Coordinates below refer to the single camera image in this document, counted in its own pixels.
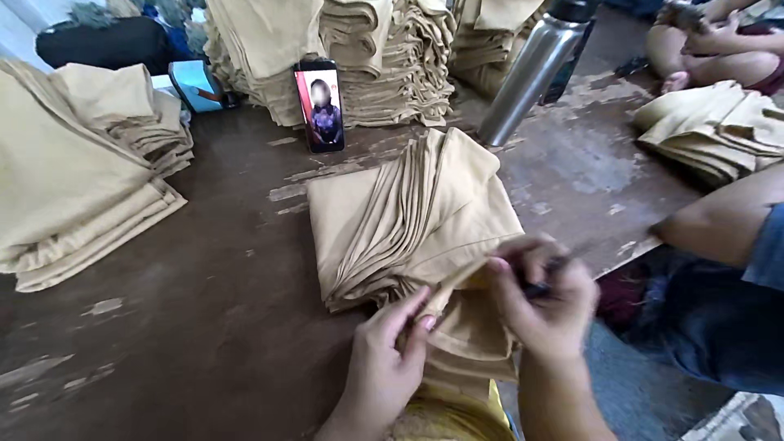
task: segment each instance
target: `hand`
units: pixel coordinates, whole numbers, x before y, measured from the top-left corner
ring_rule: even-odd
[[[492,296],[502,320],[528,353],[541,363],[571,362],[583,356],[583,342],[599,298],[588,268],[571,259],[554,274],[546,273],[554,257],[568,251],[549,236],[526,235],[504,243],[488,261]],[[547,282],[550,291],[528,300],[515,272],[526,282]]]
[[[726,53],[731,44],[738,37],[738,26],[740,25],[740,14],[737,10],[732,11],[723,27],[715,24],[705,24],[706,32],[688,32],[683,53],[706,55],[712,53]]]
[[[380,309],[357,327],[346,389],[317,441],[380,439],[422,383],[427,335],[436,322],[425,315],[408,333],[405,348],[395,348],[406,323],[416,316],[430,290]]]

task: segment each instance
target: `wooden table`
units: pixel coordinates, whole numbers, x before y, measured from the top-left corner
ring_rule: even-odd
[[[633,145],[630,112],[651,96],[597,48],[566,97],[493,151],[524,228],[590,241],[601,274],[699,193]],[[485,106],[462,90],[449,124],[474,128]],[[0,279],[4,438],[307,438],[365,312],[321,305],[304,185],[377,166],[425,130],[353,129],[345,151],[311,155],[263,109],[196,115],[194,165],[168,179],[182,210],[49,290]]]

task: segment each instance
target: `left hand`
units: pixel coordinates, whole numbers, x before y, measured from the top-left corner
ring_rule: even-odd
[[[732,11],[727,18],[727,23],[718,27],[715,24],[706,24],[707,31],[704,34],[688,32],[683,53],[693,55],[722,54],[728,51],[729,44],[738,37],[738,26],[740,24],[740,14],[737,10]]]
[[[430,291],[422,288],[402,301],[381,308],[357,327],[346,389],[316,435],[317,441],[380,439],[422,383],[427,335],[432,315],[414,323],[402,352],[397,336],[413,319]]]

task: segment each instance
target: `bare foot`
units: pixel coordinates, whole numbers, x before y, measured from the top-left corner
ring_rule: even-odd
[[[688,86],[689,75],[686,71],[675,72],[664,78],[662,84],[662,95],[665,93],[676,92],[678,90],[686,89]]]

